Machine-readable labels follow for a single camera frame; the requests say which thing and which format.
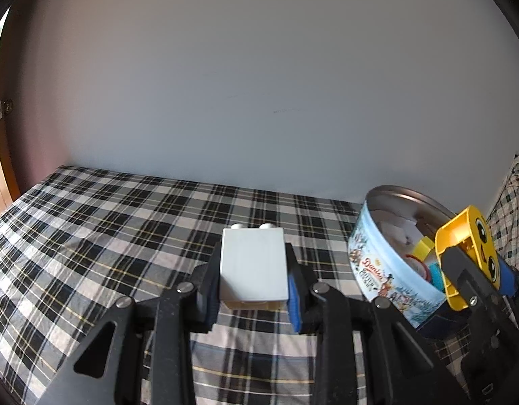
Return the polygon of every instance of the toy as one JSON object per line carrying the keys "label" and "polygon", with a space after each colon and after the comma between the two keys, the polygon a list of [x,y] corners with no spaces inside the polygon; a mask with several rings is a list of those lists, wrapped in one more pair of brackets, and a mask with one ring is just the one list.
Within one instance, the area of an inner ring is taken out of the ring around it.
{"label": "toy", "polygon": [[224,228],[220,260],[220,300],[231,310],[275,311],[287,302],[284,230],[264,223]]}
{"label": "toy", "polygon": [[[436,233],[436,252],[441,257],[449,247],[458,246],[483,271],[496,290],[500,287],[500,265],[486,219],[474,206],[467,207],[454,219],[443,225]],[[454,311],[467,308],[466,301],[458,289],[442,273],[445,295]]]}

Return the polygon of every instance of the white wall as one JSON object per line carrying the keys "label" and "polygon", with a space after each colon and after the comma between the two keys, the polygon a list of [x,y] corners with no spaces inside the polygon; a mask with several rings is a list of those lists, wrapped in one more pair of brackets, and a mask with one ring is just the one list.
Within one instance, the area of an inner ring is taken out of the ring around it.
{"label": "white wall", "polygon": [[29,10],[10,88],[26,185],[69,161],[350,201],[391,183],[485,211],[519,151],[519,42],[492,0]]}

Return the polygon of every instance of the screw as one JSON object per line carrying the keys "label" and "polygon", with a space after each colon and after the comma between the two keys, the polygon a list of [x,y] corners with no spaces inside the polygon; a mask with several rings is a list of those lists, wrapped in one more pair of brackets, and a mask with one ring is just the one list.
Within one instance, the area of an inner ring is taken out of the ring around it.
{"label": "screw", "polygon": [[374,303],[379,309],[388,309],[391,306],[390,300],[385,297],[376,297]]}
{"label": "screw", "polygon": [[115,304],[118,308],[127,308],[129,305],[132,304],[132,299],[130,297],[121,297],[117,300]]}
{"label": "screw", "polygon": [[193,290],[192,282],[182,282],[177,286],[177,292],[179,294],[187,294],[188,292]]}
{"label": "screw", "polygon": [[325,294],[331,287],[324,282],[317,282],[312,285],[312,290],[316,294]]}
{"label": "screw", "polygon": [[14,103],[11,100],[5,100],[4,102],[4,114],[8,115],[14,110]]}

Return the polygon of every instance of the toy eye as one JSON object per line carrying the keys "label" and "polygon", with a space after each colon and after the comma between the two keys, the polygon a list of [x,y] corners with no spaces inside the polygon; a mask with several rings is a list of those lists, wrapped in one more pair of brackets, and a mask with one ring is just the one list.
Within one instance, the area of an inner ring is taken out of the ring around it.
{"label": "toy eye", "polygon": [[495,282],[498,276],[496,275],[495,263],[492,257],[488,258],[488,271],[490,271],[490,278],[492,279],[492,282]]}
{"label": "toy eye", "polygon": [[486,243],[486,230],[482,220],[477,219],[475,221],[475,225],[477,225],[477,230],[479,231],[479,238],[481,238],[481,242]]}

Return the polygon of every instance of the mattress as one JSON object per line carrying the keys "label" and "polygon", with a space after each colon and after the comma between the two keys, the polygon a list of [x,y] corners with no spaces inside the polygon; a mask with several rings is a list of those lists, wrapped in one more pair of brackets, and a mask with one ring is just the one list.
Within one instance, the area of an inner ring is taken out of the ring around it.
{"label": "mattress", "polygon": [[[187,280],[237,222],[284,228],[301,263],[361,297],[346,249],[359,207],[62,166],[0,216],[0,377],[18,401],[34,404],[107,307],[123,294],[146,300]],[[285,310],[222,306],[213,331],[193,334],[191,347],[200,404],[310,401],[315,337],[295,335]],[[147,351],[144,403],[149,365]],[[358,385],[364,400],[362,376]]]}

